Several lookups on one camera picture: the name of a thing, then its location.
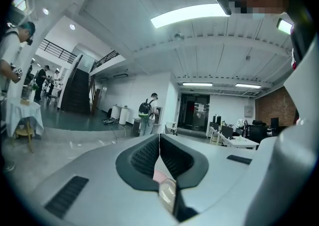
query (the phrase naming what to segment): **balcony railing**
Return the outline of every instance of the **balcony railing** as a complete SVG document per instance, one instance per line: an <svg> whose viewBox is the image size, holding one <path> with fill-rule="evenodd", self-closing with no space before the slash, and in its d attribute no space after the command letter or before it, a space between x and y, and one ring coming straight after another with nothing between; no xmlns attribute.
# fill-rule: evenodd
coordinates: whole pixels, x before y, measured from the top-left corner
<svg viewBox="0 0 319 226"><path fill-rule="evenodd" d="M92 67L92 69L91 69L91 72L92 72L94 69L100 67L102 64L106 63L107 61L109 61L109 60L115 58L115 57L118 56L118 55L120 55L120 54L119 54L118 52L116 52L116 51L110 52L107 56L103 57L101 60L99 60L98 62L94 63L94 65L93 65L93 67Z"/></svg>
<svg viewBox="0 0 319 226"><path fill-rule="evenodd" d="M67 63L72 64L75 58L77 57L75 54L70 53L67 50L64 50L62 47L53 44L49 40L44 39L39 48L41 48L43 51L48 52L56 57L58 57L61 60L66 61Z"/></svg>

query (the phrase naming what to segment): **brick wall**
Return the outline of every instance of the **brick wall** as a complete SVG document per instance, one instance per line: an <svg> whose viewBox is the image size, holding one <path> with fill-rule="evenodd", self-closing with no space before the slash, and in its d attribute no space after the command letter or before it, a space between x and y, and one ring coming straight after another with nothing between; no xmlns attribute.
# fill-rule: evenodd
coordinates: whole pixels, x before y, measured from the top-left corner
<svg viewBox="0 0 319 226"><path fill-rule="evenodd" d="M279 126L293 125L296 107L285 87L255 100L256 120L268 126L270 118L279 117Z"/></svg>

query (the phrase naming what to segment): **window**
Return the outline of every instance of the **window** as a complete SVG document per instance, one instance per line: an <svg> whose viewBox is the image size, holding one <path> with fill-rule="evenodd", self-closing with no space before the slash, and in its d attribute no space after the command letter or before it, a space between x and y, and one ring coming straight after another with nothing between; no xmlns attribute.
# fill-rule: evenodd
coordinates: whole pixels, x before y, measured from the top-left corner
<svg viewBox="0 0 319 226"><path fill-rule="evenodd" d="M25 11L26 10L26 3L25 0L13 0L12 4L19 8L21 11Z"/></svg>

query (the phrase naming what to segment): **computer monitor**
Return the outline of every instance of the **computer monitor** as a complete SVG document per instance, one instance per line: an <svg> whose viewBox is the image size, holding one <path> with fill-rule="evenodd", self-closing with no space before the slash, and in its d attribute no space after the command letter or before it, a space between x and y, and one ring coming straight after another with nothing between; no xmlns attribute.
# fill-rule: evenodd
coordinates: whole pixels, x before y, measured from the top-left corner
<svg viewBox="0 0 319 226"><path fill-rule="evenodd" d="M214 124L213 124L213 129L214 129L214 130L218 130L218 127L219 127L218 123L214 123Z"/></svg>
<svg viewBox="0 0 319 226"><path fill-rule="evenodd" d="M221 125L221 116L218 116L218 117L217 117L216 123L218 123L218 125Z"/></svg>
<svg viewBox="0 0 319 226"><path fill-rule="evenodd" d="M270 128L277 128L279 126L279 118L270 119Z"/></svg>
<svg viewBox="0 0 319 226"><path fill-rule="evenodd" d="M221 127L221 133L226 138L232 138L232 136L233 136L233 128L222 126Z"/></svg>

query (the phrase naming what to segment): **staircase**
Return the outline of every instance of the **staircase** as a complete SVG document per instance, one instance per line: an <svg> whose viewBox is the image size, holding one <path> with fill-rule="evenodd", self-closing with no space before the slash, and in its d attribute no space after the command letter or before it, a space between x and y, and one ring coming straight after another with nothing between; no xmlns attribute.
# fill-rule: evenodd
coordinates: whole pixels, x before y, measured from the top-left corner
<svg viewBox="0 0 319 226"><path fill-rule="evenodd" d="M70 85L65 111L90 114L89 73L76 69Z"/></svg>

